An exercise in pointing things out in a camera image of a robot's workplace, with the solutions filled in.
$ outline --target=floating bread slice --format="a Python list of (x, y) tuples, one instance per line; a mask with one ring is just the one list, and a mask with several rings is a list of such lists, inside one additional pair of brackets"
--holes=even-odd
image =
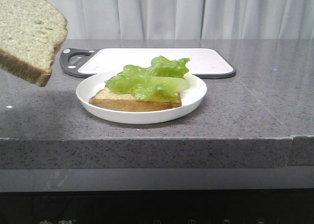
[(130, 112), (158, 111), (182, 106), (181, 95), (179, 93), (177, 99), (173, 102), (169, 102), (163, 98), (154, 99), (154, 101), (142, 101), (137, 100), (131, 94), (116, 93), (108, 87), (100, 90), (89, 100), (89, 103), (110, 110)]
[(66, 39), (66, 18), (46, 0), (0, 0), (0, 67), (45, 86)]

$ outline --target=plate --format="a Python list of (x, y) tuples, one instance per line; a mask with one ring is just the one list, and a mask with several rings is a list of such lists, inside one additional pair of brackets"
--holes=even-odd
[(88, 112), (116, 123), (156, 124), (180, 118), (195, 110), (207, 91), (206, 84), (199, 77), (187, 73), (184, 77), (190, 83), (190, 88), (181, 92), (182, 106), (177, 108), (149, 112), (125, 112), (104, 109), (88, 103), (92, 96), (105, 87), (105, 81), (118, 73), (119, 71), (111, 71), (93, 75), (83, 80), (76, 88), (76, 95)]

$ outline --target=lettuce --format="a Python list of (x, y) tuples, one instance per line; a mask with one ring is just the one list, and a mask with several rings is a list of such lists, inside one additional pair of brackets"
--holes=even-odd
[(131, 94), (138, 100), (163, 98), (175, 101), (178, 92), (190, 87), (184, 79), (189, 71), (185, 66), (188, 61), (189, 58), (170, 61), (159, 56), (148, 68), (126, 65), (123, 72), (105, 83), (112, 91)]

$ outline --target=curtain fold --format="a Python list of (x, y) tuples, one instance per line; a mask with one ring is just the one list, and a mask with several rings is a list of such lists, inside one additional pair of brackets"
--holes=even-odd
[(48, 0), (69, 39), (313, 39), (314, 0)]

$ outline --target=countertop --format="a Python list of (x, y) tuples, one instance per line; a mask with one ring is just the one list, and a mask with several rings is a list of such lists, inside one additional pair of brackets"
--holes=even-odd
[(192, 113), (131, 125), (90, 114), (59, 54), (46, 87), (0, 70), (0, 169), (314, 165), (313, 40), (66, 40), (61, 48), (208, 48), (237, 73), (204, 79)]

